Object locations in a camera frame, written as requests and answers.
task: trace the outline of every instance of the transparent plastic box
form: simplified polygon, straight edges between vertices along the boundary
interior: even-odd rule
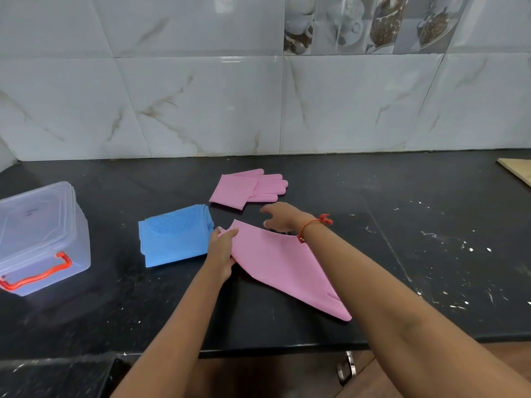
[[[0,288],[25,296],[88,267],[89,227],[70,183],[0,200]]]

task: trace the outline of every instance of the white marble tile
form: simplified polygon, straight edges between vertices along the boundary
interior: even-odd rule
[[[0,0],[0,57],[105,57],[92,0]]]
[[[531,53],[448,54],[407,150],[531,147]]]
[[[0,135],[20,160],[150,156],[114,59],[0,59],[0,73]]]
[[[285,57],[281,153],[401,151],[441,59]]]
[[[154,157],[279,152],[282,57],[117,60]]]
[[[531,0],[470,0],[449,53],[531,51]]]
[[[0,140],[0,172],[15,164],[17,158],[13,152]]]
[[[115,56],[282,54],[284,0],[95,2]]]

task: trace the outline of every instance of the pink silicone glove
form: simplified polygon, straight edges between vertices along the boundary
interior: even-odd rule
[[[246,202],[276,202],[287,186],[282,174],[264,174],[263,169],[222,174],[209,201],[242,210]]]
[[[352,319],[306,243],[238,220],[229,230],[236,227],[231,254],[250,276],[341,320]]]
[[[229,174],[229,176],[253,178],[258,180],[253,194],[249,196],[249,203],[275,203],[279,195],[286,193],[288,182],[282,180],[282,174],[264,174],[263,169],[248,170]]]

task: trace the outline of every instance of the tiled backsplash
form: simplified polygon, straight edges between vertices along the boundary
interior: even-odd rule
[[[531,0],[0,0],[0,136],[20,160],[531,147]]]

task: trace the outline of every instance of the orange handle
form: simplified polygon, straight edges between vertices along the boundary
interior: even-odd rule
[[[63,264],[56,265],[55,267],[50,268],[48,271],[43,272],[42,274],[29,276],[28,278],[21,279],[20,281],[15,283],[9,283],[8,281],[4,281],[2,277],[0,279],[0,287],[5,290],[15,290],[21,286],[26,285],[27,283],[40,281],[41,279],[44,279],[50,276],[51,274],[55,274],[56,272],[61,271],[62,269],[67,269],[72,266],[72,260],[70,260],[70,257],[66,255],[65,252],[59,252],[55,256],[57,258],[62,258],[64,260]]]

